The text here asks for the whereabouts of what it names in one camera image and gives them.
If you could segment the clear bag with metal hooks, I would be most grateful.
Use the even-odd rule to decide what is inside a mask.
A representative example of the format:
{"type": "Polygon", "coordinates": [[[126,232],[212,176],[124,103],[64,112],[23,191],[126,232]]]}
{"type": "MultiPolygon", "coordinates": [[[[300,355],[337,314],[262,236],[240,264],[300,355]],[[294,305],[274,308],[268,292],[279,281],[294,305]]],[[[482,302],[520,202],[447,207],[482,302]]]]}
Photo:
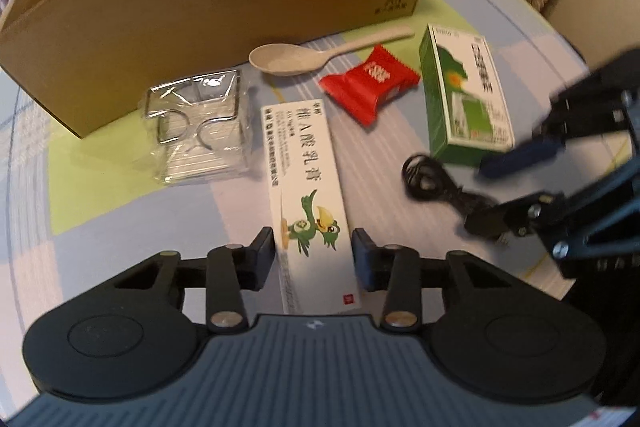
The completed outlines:
{"type": "Polygon", "coordinates": [[[157,84],[146,90],[141,116],[166,184],[241,174],[250,167],[250,97],[237,69],[157,84]]]}

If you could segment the checked tablecloth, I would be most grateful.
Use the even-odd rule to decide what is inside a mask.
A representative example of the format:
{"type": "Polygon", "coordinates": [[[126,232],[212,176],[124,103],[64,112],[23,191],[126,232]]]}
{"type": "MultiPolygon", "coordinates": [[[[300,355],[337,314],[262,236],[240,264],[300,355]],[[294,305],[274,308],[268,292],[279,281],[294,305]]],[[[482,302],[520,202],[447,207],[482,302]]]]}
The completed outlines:
{"type": "MultiPolygon", "coordinates": [[[[529,135],[552,92],[586,65],[524,0],[420,0],[417,31],[429,24],[484,36],[498,69],[515,134],[529,135]]],[[[428,145],[426,107],[414,89],[382,108],[363,129],[328,109],[347,220],[381,244],[438,257],[463,249],[495,262],[548,293],[570,284],[537,239],[488,243],[465,236],[444,204],[407,197],[400,169],[428,145]]],[[[1,81],[1,414],[35,396],[22,359],[26,329],[40,315],[131,265],[163,251],[204,257],[225,243],[246,243],[271,221],[265,159],[241,178],[178,185],[157,181],[148,137],[130,114],[77,139],[10,78],[1,81]]]]}

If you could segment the red candy packet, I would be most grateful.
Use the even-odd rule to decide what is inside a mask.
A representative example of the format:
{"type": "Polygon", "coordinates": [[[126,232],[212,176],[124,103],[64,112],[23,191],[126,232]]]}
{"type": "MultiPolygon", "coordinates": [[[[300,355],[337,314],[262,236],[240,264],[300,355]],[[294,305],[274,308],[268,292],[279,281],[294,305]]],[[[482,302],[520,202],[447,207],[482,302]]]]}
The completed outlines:
{"type": "Polygon", "coordinates": [[[375,46],[367,60],[343,74],[326,75],[319,84],[363,127],[378,119],[381,105],[416,87],[420,75],[384,46],[375,46]]]}

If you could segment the beige plastic spoon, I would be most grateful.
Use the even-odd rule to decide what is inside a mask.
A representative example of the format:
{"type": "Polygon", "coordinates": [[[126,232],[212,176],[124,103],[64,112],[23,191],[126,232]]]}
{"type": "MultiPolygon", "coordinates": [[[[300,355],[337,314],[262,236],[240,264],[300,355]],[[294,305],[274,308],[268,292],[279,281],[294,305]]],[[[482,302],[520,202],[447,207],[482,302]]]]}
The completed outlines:
{"type": "Polygon", "coordinates": [[[395,26],[324,51],[291,43],[269,43],[250,52],[248,62],[267,75],[294,77],[322,69],[334,57],[413,36],[411,27],[395,26]]]}

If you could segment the green white spray box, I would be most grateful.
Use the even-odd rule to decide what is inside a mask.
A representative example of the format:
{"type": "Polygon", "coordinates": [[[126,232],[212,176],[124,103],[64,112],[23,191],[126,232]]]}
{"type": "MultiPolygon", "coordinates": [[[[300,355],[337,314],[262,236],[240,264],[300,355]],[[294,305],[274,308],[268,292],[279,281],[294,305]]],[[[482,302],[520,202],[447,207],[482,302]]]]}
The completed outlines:
{"type": "Polygon", "coordinates": [[[515,139],[499,75],[484,37],[427,26],[419,48],[430,154],[477,167],[515,139]]]}

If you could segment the white ointment box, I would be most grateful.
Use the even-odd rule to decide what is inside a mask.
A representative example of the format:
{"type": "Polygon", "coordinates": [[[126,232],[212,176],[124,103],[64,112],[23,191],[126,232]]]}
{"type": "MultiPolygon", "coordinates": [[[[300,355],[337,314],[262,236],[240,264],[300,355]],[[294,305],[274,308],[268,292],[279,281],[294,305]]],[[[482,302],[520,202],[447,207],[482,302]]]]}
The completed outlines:
{"type": "Polygon", "coordinates": [[[260,110],[272,231],[287,314],[360,308],[349,227],[321,100],[260,110]]]}

